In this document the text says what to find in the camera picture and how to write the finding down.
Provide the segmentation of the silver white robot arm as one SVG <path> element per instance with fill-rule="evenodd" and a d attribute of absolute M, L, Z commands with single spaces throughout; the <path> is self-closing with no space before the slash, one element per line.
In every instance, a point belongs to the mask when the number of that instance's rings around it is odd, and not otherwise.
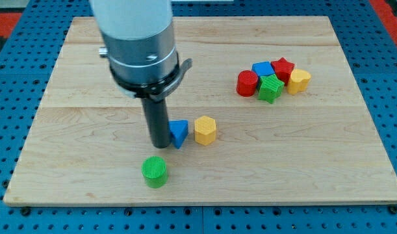
<path fill-rule="evenodd" d="M 131 98 L 160 102 L 181 83 L 170 0 L 90 0 L 115 82 Z"/>

